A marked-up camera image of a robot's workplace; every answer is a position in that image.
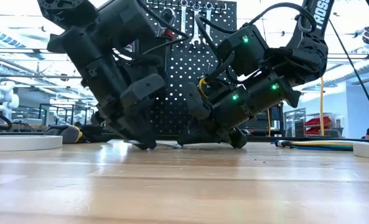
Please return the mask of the black-handled chrome ratchet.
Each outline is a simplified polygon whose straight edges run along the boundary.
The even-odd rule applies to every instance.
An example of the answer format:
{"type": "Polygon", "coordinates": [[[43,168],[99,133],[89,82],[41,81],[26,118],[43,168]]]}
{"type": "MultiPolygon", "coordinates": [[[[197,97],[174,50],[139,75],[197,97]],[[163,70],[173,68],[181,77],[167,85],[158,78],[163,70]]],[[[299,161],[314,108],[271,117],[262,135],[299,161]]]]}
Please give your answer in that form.
{"type": "MultiPolygon", "coordinates": [[[[161,11],[160,18],[167,24],[172,25],[175,21],[175,12],[172,8],[166,7],[161,11]]],[[[167,31],[168,31],[167,26],[159,23],[158,36],[159,37],[166,36],[167,31]]]]}

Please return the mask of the black metal pegboard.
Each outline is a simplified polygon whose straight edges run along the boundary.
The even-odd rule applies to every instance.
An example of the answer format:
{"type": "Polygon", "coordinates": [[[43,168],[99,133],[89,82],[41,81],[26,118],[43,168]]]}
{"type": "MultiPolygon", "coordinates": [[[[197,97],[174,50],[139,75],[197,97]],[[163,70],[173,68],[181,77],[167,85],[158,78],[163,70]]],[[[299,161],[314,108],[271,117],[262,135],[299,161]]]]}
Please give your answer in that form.
{"type": "MultiPolygon", "coordinates": [[[[158,16],[166,8],[164,6],[153,8],[151,5],[146,4],[146,0],[142,1],[147,8],[158,16]]],[[[212,10],[210,20],[225,29],[236,29],[237,3],[226,0],[213,1],[225,1],[228,9],[223,11],[212,10]]],[[[175,21],[172,26],[180,30],[180,7],[167,7],[172,8],[175,12],[175,21]]],[[[199,15],[206,17],[206,9],[200,8],[199,15]]],[[[187,7],[186,10],[185,33],[189,37],[187,40],[171,45],[170,54],[167,58],[165,92],[156,99],[156,104],[151,110],[151,123],[154,126],[157,137],[162,135],[179,136],[190,120],[186,99],[184,98],[184,85],[190,82],[197,84],[209,63],[211,63],[209,72],[217,67],[218,60],[210,50],[210,47],[204,42],[200,32],[201,43],[196,47],[190,43],[194,33],[194,12],[192,7],[187,7]]]]}

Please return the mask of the black work glove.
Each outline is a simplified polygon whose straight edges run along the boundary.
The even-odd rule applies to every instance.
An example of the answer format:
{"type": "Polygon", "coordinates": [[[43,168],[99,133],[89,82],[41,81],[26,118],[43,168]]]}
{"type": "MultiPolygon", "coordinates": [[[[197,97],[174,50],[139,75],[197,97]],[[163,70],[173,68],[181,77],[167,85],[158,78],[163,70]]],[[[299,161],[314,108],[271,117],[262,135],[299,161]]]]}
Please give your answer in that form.
{"type": "Polygon", "coordinates": [[[49,126],[44,132],[48,136],[61,136],[64,144],[108,142],[110,138],[103,135],[103,128],[94,125],[75,126],[60,124],[49,126]]]}

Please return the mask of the red parts bin rack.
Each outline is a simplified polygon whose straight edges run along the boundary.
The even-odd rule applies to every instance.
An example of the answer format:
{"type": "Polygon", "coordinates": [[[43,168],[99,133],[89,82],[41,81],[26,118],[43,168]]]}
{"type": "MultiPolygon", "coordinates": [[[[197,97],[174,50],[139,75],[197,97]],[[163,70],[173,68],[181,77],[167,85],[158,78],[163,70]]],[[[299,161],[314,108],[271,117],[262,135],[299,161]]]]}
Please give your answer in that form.
{"type": "Polygon", "coordinates": [[[321,124],[323,124],[324,129],[330,129],[332,120],[329,116],[324,116],[322,121],[320,118],[312,118],[304,123],[304,134],[305,135],[320,135],[321,124]]]}

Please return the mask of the black aluminium frame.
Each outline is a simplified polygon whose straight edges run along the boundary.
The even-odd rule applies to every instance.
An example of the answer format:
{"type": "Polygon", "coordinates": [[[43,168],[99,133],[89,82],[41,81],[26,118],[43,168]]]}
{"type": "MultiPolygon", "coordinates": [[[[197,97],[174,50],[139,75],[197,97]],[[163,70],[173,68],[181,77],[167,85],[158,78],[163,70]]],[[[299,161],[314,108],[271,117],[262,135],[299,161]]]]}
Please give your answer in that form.
{"type": "MultiPolygon", "coordinates": [[[[43,136],[43,132],[0,132],[2,136],[43,136]]],[[[102,133],[102,137],[111,139],[123,139],[113,133],[102,133]]],[[[177,141],[177,136],[162,135],[157,137],[158,141],[177,141]]],[[[276,140],[286,141],[357,141],[369,142],[369,139],[349,139],[349,138],[329,138],[329,137],[266,137],[266,136],[247,136],[248,142],[273,142],[276,140]]]]}

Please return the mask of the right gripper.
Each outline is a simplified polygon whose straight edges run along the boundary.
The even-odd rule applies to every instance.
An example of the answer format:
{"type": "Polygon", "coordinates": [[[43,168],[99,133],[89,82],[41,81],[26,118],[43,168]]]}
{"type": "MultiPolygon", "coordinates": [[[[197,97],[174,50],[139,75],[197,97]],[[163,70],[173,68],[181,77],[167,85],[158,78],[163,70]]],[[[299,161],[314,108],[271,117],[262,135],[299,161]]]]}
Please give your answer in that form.
{"type": "Polygon", "coordinates": [[[247,136],[238,126],[250,120],[256,113],[256,97],[251,88],[243,85],[219,86],[209,89],[204,98],[210,114],[203,122],[203,126],[197,123],[189,123],[179,134],[177,143],[180,145],[200,143],[221,143],[222,139],[217,134],[228,134],[226,143],[240,149],[247,143],[247,136]]]}

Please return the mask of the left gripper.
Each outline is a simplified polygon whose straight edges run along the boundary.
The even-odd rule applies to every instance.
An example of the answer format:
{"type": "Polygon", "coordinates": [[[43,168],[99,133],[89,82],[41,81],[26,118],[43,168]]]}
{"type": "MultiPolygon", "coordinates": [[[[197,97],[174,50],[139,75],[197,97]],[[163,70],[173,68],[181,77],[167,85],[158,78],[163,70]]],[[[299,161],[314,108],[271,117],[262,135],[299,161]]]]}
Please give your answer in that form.
{"type": "Polygon", "coordinates": [[[151,110],[155,102],[155,98],[143,98],[125,106],[118,99],[103,100],[96,105],[96,118],[121,139],[138,143],[140,149],[154,149],[157,144],[156,133],[151,128],[151,110]]]}

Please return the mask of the chrome wrench rack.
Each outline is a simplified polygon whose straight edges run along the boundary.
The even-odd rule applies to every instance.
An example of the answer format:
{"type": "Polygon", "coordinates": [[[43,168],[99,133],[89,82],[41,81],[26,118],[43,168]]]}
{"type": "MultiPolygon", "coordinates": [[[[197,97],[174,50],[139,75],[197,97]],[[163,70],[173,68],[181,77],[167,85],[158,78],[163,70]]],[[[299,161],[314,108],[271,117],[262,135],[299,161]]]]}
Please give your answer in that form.
{"type": "Polygon", "coordinates": [[[159,6],[174,6],[175,8],[179,8],[180,6],[193,7],[194,5],[198,5],[201,9],[212,8],[216,11],[228,9],[225,1],[213,0],[146,0],[146,4],[151,5],[153,8],[158,8],[159,6]]]}

